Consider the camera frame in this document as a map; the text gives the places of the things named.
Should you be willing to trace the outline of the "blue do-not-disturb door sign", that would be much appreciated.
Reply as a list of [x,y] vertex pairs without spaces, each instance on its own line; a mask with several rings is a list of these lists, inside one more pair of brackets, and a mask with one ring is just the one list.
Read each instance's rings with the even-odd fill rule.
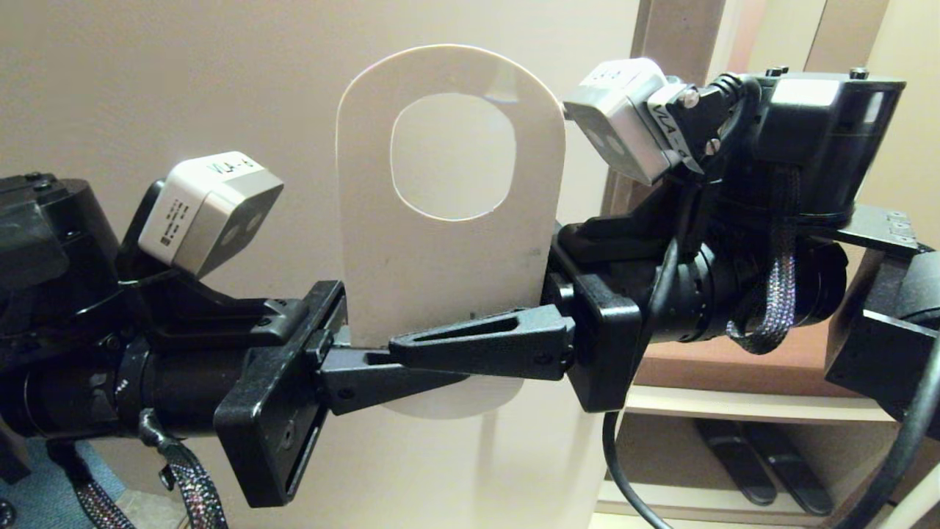
[[358,74],[336,117],[352,345],[536,305],[565,154],[554,94],[493,51],[425,45]]

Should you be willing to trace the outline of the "beige room door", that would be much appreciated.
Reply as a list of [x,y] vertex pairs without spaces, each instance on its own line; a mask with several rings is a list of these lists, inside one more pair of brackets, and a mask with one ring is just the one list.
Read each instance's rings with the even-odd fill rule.
[[[178,162],[241,151],[285,184],[254,241],[207,278],[232,297],[302,297],[343,275],[335,120],[396,51],[496,51],[557,97],[628,57],[639,0],[0,0],[0,176],[91,183],[118,235]],[[295,500],[252,509],[215,439],[193,439],[231,527],[588,529],[600,418],[567,382],[497,411],[330,417]]]

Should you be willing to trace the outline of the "brown leather seat cushion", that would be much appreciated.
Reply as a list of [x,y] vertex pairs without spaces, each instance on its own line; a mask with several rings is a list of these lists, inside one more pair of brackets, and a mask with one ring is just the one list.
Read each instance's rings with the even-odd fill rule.
[[758,395],[850,397],[856,392],[825,380],[826,323],[793,328],[774,351],[750,354],[725,336],[691,344],[654,344],[635,383]]

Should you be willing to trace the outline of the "white bench shelf board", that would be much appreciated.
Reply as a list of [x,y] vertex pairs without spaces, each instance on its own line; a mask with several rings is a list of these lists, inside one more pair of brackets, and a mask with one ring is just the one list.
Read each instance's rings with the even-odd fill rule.
[[785,424],[894,422],[876,402],[863,397],[742,394],[641,385],[628,392],[624,411]]

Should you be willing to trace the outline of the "dark slipper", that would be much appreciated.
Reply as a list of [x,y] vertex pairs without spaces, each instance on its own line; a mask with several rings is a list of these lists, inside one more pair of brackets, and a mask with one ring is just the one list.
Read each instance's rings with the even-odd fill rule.
[[803,511],[816,517],[833,514],[832,496],[782,428],[769,422],[746,422],[742,431]]
[[718,459],[745,499],[763,508],[778,499],[778,489],[743,438],[737,422],[696,418],[694,425],[701,441]]

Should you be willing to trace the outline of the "white low shelf board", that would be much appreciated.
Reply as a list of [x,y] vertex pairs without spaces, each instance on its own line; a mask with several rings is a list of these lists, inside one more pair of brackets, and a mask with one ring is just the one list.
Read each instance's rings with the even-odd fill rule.
[[663,519],[803,527],[819,527],[833,519],[809,514],[785,492],[779,493],[772,505],[760,506],[745,499],[738,489],[657,484],[634,484],[632,488]]

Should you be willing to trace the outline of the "white slanted bar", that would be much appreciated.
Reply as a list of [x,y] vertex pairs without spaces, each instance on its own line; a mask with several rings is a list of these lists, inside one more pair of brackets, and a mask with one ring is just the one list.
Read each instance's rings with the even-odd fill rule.
[[878,529],[914,529],[940,505],[940,473],[930,473],[893,508]]

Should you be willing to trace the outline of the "taupe framed wall mirror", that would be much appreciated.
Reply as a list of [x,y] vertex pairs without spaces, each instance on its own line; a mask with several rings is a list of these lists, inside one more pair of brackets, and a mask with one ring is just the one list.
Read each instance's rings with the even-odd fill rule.
[[866,66],[889,0],[726,0],[711,71]]

